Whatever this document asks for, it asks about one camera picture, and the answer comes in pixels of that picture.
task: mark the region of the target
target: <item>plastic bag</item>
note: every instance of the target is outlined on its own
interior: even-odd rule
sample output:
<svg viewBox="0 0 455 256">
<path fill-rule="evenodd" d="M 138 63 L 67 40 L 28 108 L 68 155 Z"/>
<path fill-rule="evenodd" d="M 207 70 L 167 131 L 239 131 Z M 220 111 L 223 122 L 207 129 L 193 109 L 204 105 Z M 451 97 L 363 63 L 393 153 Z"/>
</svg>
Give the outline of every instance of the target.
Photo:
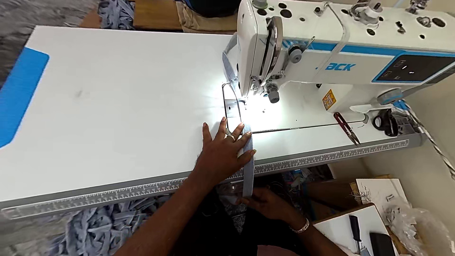
<svg viewBox="0 0 455 256">
<path fill-rule="evenodd" d="M 412 208 L 401 199 L 385 211 L 392 232 L 414 256 L 455 256 L 454 242 L 445 225 L 429 211 Z"/>
</svg>

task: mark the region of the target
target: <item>black knob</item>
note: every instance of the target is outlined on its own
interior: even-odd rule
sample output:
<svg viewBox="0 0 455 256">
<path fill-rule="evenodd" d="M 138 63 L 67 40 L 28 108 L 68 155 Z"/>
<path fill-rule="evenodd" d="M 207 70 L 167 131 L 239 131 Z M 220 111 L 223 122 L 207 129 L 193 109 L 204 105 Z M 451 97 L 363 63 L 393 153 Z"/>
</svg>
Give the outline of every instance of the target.
<svg viewBox="0 0 455 256">
<path fill-rule="evenodd" d="M 278 91 L 273 91 L 268 94 L 268 99 L 270 103 L 277 103 L 280 100 L 280 95 Z"/>
</svg>

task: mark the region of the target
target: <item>screwdriver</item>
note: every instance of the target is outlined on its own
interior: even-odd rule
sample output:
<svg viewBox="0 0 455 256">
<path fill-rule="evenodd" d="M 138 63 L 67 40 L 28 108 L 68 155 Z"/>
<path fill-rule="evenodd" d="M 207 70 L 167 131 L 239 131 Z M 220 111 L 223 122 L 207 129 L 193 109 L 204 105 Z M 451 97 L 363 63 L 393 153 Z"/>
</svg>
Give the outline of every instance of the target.
<svg viewBox="0 0 455 256">
<path fill-rule="evenodd" d="M 360 242 L 362 240 L 360 239 L 359 220 L 357 216 L 349 215 L 349 221 L 351 222 L 352 236 L 357 241 L 357 252 L 360 255 Z"/>
</svg>

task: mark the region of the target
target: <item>white table top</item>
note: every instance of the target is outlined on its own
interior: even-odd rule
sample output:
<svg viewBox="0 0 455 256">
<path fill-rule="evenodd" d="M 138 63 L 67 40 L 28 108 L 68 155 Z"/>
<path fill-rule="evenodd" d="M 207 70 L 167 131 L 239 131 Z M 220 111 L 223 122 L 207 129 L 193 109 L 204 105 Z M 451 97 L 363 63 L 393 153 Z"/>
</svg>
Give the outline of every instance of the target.
<svg viewBox="0 0 455 256">
<path fill-rule="evenodd" d="M 50 56 L 11 143 L 0 202 L 186 172 L 224 115 L 230 36 L 37 26 Z M 361 142 L 387 139 L 354 123 Z M 352 145 L 338 125 L 253 135 L 255 159 Z"/>
</svg>

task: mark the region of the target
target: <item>striped cable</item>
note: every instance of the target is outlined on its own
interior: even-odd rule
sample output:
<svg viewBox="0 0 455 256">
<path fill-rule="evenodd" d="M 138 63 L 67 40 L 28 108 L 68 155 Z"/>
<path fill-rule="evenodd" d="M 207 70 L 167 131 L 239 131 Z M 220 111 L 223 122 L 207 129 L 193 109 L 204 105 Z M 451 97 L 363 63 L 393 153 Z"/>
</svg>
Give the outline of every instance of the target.
<svg viewBox="0 0 455 256">
<path fill-rule="evenodd" d="M 433 139 L 433 137 L 430 135 L 430 133 L 427 131 L 427 129 L 425 129 L 425 126 L 422 124 L 422 122 L 420 122 L 420 120 L 417 118 L 417 116 L 415 115 L 415 112 L 411 109 L 411 107 L 409 106 L 409 104 L 404 100 L 402 99 L 402 101 L 404 102 L 404 104 L 406 105 L 406 107 L 408 108 L 406 110 L 406 112 L 412 117 L 412 119 L 414 120 L 414 122 L 416 122 L 419 126 L 419 130 L 422 132 L 422 133 L 425 133 L 425 135 L 428 137 L 428 139 L 430 140 L 430 142 L 433 144 L 433 147 L 435 148 L 436 152 L 441 156 L 442 160 L 444 161 L 445 165 L 447 166 L 447 168 L 449 168 L 449 171 L 450 171 L 450 175 L 452 177 L 453 180 L 455 180 L 455 168 L 453 167 L 453 165 L 450 163 L 449 159 L 444 155 L 444 153 L 442 153 L 442 150 L 438 147 L 438 145 L 436 144 L 435 142 L 435 139 Z"/>
</svg>

